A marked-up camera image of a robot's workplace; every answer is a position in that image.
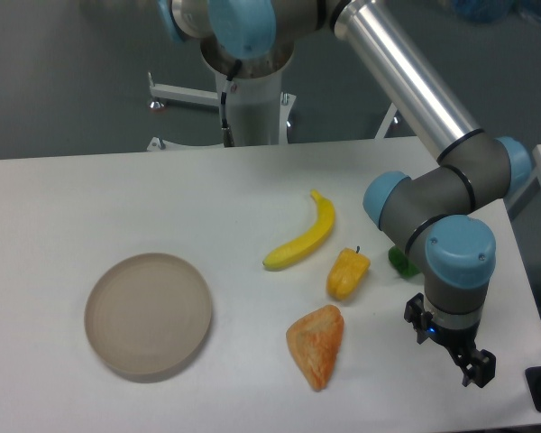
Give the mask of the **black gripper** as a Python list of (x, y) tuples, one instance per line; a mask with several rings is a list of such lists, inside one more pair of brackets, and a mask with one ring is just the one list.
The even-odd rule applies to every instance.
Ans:
[(483, 388), (495, 377), (496, 356), (476, 348), (482, 311), (479, 307), (465, 314), (447, 313), (418, 293), (406, 303), (404, 319), (415, 330), (418, 344), (431, 339), (447, 348), (463, 373), (463, 387)]

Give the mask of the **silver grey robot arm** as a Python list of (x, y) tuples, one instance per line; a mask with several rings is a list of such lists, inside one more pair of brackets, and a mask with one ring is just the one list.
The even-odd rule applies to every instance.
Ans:
[(280, 75), (297, 39), (329, 28), (353, 48), (437, 162), (417, 179), (384, 173), (363, 199), (373, 223), (423, 272), (425, 288), (407, 302), (405, 320), (419, 341), (447, 350), (464, 384), (491, 381), (496, 358), (474, 339), (496, 243), (472, 213), (527, 180), (522, 144), (478, 126), (380, 1), (161, 1), (158, 11), (169, 37), (199, 40), (218, 73), (227, 147), (279, 142), (280, 94), (264, 98), (258, 87)]

